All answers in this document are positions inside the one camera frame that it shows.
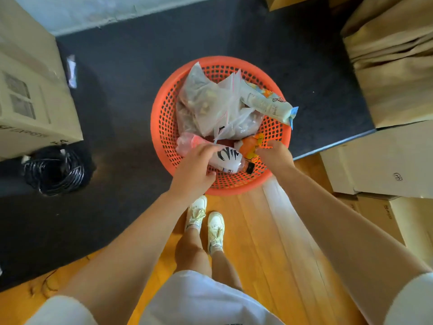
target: person's left arm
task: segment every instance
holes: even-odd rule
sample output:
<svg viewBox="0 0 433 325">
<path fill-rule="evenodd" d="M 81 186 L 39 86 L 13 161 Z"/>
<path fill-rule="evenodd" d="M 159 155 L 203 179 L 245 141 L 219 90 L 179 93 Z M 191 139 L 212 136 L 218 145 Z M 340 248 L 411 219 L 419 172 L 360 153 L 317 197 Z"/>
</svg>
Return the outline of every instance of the person's left arm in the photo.
<svg viewBox="0 0 433 325">
<path fill-rule="evenodd" d="M 58 294 L 81 302 L 99 325 L 126 324 L 177 220 L 215 181 L 215 173 L 206 170 L 218 150 L 211 144 L 192 149 L 176 169 L 170 189 Z"/>
</svg>

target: black cable coil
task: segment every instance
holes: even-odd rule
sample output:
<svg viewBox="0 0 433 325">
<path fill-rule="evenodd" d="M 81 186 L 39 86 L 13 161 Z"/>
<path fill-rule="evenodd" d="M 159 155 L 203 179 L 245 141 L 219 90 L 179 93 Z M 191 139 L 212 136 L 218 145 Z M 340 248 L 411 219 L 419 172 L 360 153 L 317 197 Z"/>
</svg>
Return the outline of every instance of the black cable coil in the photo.
<svg viewBox="0 0 433 325">
<path fill-rule="evenodd" d="M 77 190 L 86 177 L 82 160 L 67 145 L 43 148 L 24 156 L 22 163 L 27 184 L 45 196 Z"/>
</svg>

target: shoe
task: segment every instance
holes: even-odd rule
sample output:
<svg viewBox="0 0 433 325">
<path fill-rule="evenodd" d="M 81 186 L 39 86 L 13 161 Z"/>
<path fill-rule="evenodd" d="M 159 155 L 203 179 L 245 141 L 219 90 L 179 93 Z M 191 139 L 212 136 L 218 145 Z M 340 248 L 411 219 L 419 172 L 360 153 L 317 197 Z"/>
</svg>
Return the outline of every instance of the shoe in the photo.
<svg viewBox="0 0 433 325">
<path fill-rule="evenodd" d="M 207 221 L 207 252 L 212 255 L 215 251 L 223 250 L 223 237 L 224 237 L 224 218 L 219 212 L 211 212 Z"/>
<path fill-rule="evenodd" d="M 200 232 L 201 223 L 206 217 L 207 198 L 206 196 L 200 196 L 188 207 L 187 221 L 185 223 L 185 230 L 188 227 L 193 226 Z"/>
</svg>

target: black platform surface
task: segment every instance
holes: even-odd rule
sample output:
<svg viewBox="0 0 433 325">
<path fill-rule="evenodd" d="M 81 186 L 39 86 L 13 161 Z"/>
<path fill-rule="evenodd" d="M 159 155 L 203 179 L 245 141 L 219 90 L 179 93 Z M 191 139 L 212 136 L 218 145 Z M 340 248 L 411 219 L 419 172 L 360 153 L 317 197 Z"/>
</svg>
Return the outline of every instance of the black platform surface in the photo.
<svg viewBox="0 0 433 325">
<path fill-rule="evenodd" d="M 374 130 L 327 0 L 269 12 L 263 0 L 209 0 L 58 38 L 78 60 L 72 92 L 97 167 L 83 190 L 42 197 L 19 160 L 0 163 L 0 290 L 100 249 L 162 192 L 171 176 L 150 136 L 159 87 L 209 55 L 264 70 L 299 106 L 290 151 L 302 157 Z"/>
</svg>

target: leg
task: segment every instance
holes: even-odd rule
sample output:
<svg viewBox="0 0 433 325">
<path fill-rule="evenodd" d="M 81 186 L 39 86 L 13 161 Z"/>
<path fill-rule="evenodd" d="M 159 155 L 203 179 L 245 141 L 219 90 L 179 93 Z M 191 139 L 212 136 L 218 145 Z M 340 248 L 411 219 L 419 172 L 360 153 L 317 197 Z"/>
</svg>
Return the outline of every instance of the leg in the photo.
<svg viewBox="0 0 433 325">
<path fill-rule="evenodd" d="M 236 290 L 242 290 L 242 284 L 235 267 L 223 252 L 224 218 L 221 213 L 212 212 L 208 221 L 208 252 L 212 257 L 212 278 Z"/>
<path fill-rule="evenodd" d="M 200 240 L 201 222 L 206 216 L 206 204 L 207 199 L 202 196 L 188 208 L 185 232 L 176 245 L 175 273 L 181 270 L 194 270 L 212 277 L 209 259 Z"/>
</svg>

